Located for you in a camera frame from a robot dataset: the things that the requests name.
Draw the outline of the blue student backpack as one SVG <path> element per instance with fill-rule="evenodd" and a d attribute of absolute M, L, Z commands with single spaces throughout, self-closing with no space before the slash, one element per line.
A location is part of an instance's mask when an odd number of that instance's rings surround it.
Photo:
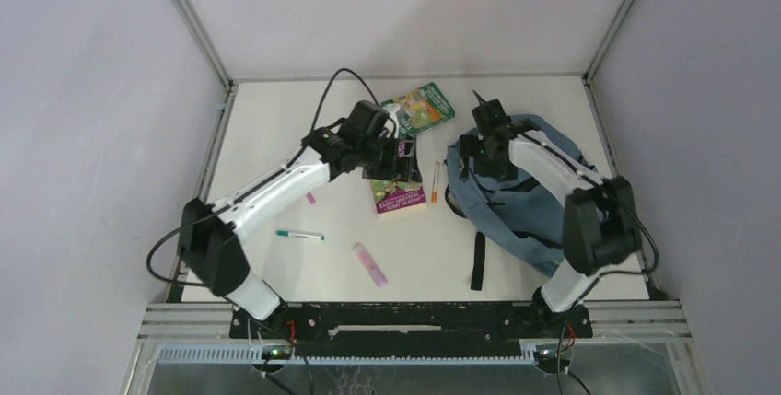
<path fill-rule="evenodd" d="M 477 229 L 471 290 L 483 289 L 488 239 L 547 277 L 565 276 L 575 282 L 585 279 L 587 274 L 575 269 L 572 254 L 562 245 L 562 196 L 555 196 L 541 181 L 514 165 L 509 166 L 509 172 L 516 177 L 510 180 L 478 174 L 476 159 L 462 153 L 459 141 L 449 145 L 445 162 L 446 203 Z"/>

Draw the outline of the purple treehouse book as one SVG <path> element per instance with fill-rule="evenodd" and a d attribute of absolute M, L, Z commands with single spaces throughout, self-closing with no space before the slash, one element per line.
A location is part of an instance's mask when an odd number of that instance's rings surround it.
<path fill-rule="evenodd" d="M 418 207 L 425 207 L 427 198 L 420 182 L 400 180 L 370 180 L 376 214 L 394 215 Z"/>

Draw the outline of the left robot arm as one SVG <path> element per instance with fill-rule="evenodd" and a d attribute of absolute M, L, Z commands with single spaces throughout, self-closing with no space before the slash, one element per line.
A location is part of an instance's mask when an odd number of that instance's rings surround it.
<path fill-rule="evenodd" d="M 245 187 L 211 203 L 189 201 L 181 259 L 212 295 L 252 316 L 255 329 L 281 334 L 288 323 L 284 300 L 252 270 L 244 243 L 296 200 L 357 168 L 372 180 L 409 180 L 412 159 L 399 150 L 403 116 L 398 104 L 361 100 L 347 117 L 310 131 L 290 157 Z"/>

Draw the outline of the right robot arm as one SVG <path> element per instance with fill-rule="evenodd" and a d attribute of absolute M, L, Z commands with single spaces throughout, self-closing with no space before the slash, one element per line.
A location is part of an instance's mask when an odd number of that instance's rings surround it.
<path fill-rule="evenodd" d="M 555 336 L 601 277 L 642 248 L 631 183 L 602 176 L 579 147 L 538 115 L 508 115 L 497 99 L 472 110 L 475 127 L 446 153 L 446 203 L 546 277 L 533 327 Z"/>

